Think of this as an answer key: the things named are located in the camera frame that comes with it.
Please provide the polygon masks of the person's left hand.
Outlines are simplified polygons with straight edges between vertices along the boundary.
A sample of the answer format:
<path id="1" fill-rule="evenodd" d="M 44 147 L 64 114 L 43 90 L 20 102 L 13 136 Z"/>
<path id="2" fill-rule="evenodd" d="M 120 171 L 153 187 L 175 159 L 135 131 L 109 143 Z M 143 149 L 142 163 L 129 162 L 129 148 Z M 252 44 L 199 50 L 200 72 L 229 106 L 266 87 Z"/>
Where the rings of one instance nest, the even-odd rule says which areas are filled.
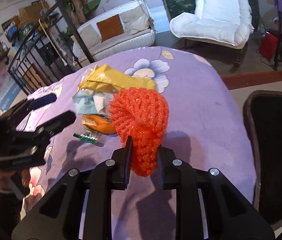
<path id="1" fill-rule="evenodd" d="M 30 182 L 30 170 L 25 169 L 22 171 L 1 171 L 0 170 L 0 192 L 11 191 L 9 184 L 9 178 L 12 177 L 15 173 L 18 173 L 22 178 L 22 185 L 25 188 L 29 187 Z"/>

